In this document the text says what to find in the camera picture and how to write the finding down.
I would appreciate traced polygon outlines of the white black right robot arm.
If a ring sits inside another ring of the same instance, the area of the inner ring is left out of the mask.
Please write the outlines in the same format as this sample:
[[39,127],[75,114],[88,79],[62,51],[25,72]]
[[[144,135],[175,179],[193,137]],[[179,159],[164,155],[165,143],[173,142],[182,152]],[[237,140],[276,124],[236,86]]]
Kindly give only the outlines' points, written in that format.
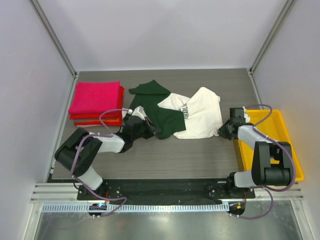
[[218,134],[227,140],[240,140],[253,150],[251,169],[233,172],[226,179],[227,191],[266,188],[275,192],[289,190],[296,180],[297,170],[288,142],[277,141],[258,130],[257,126],[267,120],[269,113],[257,123],[246,121],[246,107],[229,109],[229,119],[218,129]]

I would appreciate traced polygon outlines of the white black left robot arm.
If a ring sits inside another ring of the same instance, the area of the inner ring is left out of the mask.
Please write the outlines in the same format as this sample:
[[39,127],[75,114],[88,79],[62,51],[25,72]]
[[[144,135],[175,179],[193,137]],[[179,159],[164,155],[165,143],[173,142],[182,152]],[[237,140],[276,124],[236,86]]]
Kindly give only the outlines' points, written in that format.
[[80,127],[56,150],[54,158],[71,176],[96,191],[103,184],[103,178],[92,167],[97,154],[124,153],[132,148],[134,141],[147,140],[161,132],[148,117],[139,116],[131,116],[112,134],[93,133]]

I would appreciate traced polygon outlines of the white and green raglan t-shirt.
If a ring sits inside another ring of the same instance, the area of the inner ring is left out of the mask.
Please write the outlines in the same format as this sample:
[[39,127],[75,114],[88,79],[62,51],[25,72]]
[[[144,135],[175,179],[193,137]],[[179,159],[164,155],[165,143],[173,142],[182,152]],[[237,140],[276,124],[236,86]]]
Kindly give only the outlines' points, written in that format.
[[223,125],[220,97],[206,87],[200,87],[192,97],[172,93],[155,80],[128,90],[134,98],[129,106],[144,108],[151,123],[162,130],[160,140],[205,139],[218,135]]

